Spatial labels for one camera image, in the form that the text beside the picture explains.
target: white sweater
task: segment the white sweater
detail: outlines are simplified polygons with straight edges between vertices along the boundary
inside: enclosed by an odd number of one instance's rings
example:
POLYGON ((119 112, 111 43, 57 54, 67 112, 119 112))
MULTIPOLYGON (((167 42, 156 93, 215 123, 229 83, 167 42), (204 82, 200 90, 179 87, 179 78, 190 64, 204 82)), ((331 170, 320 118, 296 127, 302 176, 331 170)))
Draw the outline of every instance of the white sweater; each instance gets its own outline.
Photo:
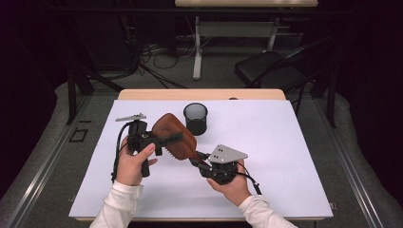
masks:
MULTIPOLYGON (((117 181, 112 185, 109 194, 104 199, 97 218, 90 227, 127 227, 137 208, 137 198, 141 195, 143 187, 126 186, 117 181)), ((269 208, 269 203, 263 196, 251 196, 240 206, 246 221, 254 228, 282 228, 296 227, 291 222, 276 214, 269 208)))

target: silver metal plate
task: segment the silver metal plate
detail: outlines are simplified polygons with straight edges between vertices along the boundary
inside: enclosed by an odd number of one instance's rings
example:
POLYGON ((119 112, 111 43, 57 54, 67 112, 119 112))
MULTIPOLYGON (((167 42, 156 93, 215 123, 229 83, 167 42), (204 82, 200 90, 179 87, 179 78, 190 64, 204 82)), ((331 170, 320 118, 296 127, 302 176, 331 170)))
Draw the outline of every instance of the silver metal plate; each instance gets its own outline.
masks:
POLYGON ((219 144, 208 158, 214 163, 229 163, 241 159, 247 159, 248 155, 226 145, 219 144))
POLYGON ((133 115, 133 116, 128 116, 128 117, 123 117, 123 118, 118 118, 115 121, 116 122, 123 122, 123 121, 137 121, 137 120, 141 120, 141 119, 145 119, 147 118, 143 113, 139 113, 137 115, 133 115))

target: black mesh cup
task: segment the black mesh cup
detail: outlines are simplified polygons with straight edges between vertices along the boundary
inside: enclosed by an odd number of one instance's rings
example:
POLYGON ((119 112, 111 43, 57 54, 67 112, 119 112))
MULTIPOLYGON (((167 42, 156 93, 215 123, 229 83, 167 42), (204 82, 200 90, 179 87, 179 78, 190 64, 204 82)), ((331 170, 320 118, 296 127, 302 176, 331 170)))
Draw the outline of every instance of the black mesh cup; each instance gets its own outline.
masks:
POLYGON ((188 104, 183 115, 186 118, 186 128, 194 135, 200 136, 207 129, 207 108, 200 103, 188 104))

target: white paper sheet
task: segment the white paper sheet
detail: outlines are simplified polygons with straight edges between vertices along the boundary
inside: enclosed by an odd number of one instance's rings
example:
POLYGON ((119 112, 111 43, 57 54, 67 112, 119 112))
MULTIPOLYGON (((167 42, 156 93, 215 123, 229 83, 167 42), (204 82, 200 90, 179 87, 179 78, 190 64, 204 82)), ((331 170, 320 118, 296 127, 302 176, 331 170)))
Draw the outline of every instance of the white paper sheet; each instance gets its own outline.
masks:
MULTIPOLYGON (((250 175, 259 183, 271 207, 289 219, 333 216, 297 118, 288 101, 115 101, 70 217, 96 217, 111 186, 118 133, 125 123, 116 119, 142 112, 147 129, 165 113, 182 123, 192 102, 208 109, 207 131, 196 137, 198 151, 212 153, 224 144, 248 154, 250 175)), ((144 192, 135 218, 242 218, 239 209, 215 192, 188 160, 177 161, 163 150, 144 178, 144 192)), ((249 181, 251 193, 255 189, 249 181)))

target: brown leather object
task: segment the brown leather object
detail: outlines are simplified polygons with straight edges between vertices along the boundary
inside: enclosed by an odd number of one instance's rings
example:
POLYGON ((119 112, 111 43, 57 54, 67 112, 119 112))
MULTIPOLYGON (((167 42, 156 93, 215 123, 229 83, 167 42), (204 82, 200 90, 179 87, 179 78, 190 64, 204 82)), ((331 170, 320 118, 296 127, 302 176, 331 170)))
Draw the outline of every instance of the brown leather object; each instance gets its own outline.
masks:
POLYGON ((183 140, 171 142, 165 148, 178 160, 200 159, 196 154, 196 138, 172 113, 163 115, 152 127, 152 133, 158 138, 167 138, 182 132, 183 140))

